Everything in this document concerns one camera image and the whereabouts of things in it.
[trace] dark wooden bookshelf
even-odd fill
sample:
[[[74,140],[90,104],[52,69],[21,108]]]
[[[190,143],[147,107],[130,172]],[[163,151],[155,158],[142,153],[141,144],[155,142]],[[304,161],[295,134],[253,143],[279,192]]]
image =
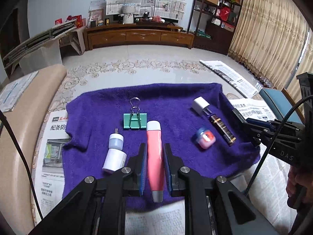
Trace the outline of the dark wooden bookshelf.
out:
[[[198,6],[196,8],[195,7],[196,3],[200,3],[201,4],[200,7]],[[208,11],[207,10],[208,6],[215,7],[215,12],[212,13],[211,11]],[[228,20],[226,20],[226,21],[222,20],[219,16],[216,15],[217,9],[221,9],[223,7],[228,7],[231,9],[231,11],[234,11],[235,8],[238,10],[238,13],[236,13],[237,17],[236,17],[234,23],[230,22]],[[194,16],[194,12],[197,11],[199,13],[197,26],[196,26],[196,29],[194,31],[195,38],[194,38],[194,42],[193,42],[193,47],[194,48],[201,48],[201,49],[205,49],[205,50],[209,50],[209,51],[213,51],[213,52],[227,55],[230,44],[231,44],[233,37],[234,37],[234,33],[235,33],[235,30],[237,27],[238,19],[240,17],[242,4],[239,4],[237,2],[231,2],[231,0],[222,0],[219,3],[219,5],[212,3],[208,0],[193,0],[192,8],[193,9],[191,11],[187,32],[190,31],[190,26],[191,26],[191,22],[192,22],[192,17]],[[204,32],[206,34],[210,35],[212,37],[211,39],[197,35],[202,14],[209,15],[209,19],[207,21]],[[219,19],[221,21],[220,25],[216,25],[216,24],[212,23],[213,18]],[[234,32],[231,32],[225,28],[221,28],[221,25],[223,22],[234,27]]]

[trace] binder clip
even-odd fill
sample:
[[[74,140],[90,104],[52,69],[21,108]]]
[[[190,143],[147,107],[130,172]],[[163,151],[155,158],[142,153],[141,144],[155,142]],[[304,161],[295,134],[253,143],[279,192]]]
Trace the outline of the binder clip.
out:
[[[137,100],[137,106],[133,105],[132,100]],[[124,129],[146,129],[147,128],[147,113],[140,113],[138,97],[133,97],[129,100],[131,104],[130,113],[124,113]]]

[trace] blue cushion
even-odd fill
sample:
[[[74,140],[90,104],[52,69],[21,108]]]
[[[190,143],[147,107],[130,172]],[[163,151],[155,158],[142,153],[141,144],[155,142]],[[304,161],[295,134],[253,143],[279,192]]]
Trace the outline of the blue cushion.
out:
[[[283,120],[284,116],[292,108],[290,102],[279,90],[272,88],[262,88],[260,91],[260,95],[273,111],[278,120]],[[296,112],[292,113],[288,121],[302,124],[301,119]]]

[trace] metal bolt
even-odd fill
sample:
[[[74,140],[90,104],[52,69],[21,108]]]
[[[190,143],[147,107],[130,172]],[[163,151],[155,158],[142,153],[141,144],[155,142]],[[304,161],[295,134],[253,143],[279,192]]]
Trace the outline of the metal bolt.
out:
[[[93,176],[85,177],[85,182],[86,183],[92,183],[93,181],[94,181],[94,177]]]
[[[125,174],[130,173],[130,172],[131,172],[131,168],[129,168],[129,167],[124,167],[124,168],[122,169],[122,172],[125,173]]]
[[[182,166],[180,168],[180,171],[183,172],[183,173],[188,173],[190,171],[190,168],[188,168],[187,166]]]
[[[227,181],[227,179],[224,176],[218,176],[217,177],[217,181],[220,182],[220,183],[225,183]]]

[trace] curtain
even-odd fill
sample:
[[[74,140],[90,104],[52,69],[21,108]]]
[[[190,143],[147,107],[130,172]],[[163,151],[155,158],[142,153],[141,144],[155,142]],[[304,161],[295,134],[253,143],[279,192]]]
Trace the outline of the curtain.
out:
[[[309,30],[309,40],[302,61],[295,76],[287,88],[288,93],[295,102],[301,99],[299,81],[297,80],[296,76],[304,72],[313,73],[313,32],[311,29]]]
[[[298,64],[308,31],[292,0],[244,0],[229,56],[266,87],[282,89]]]

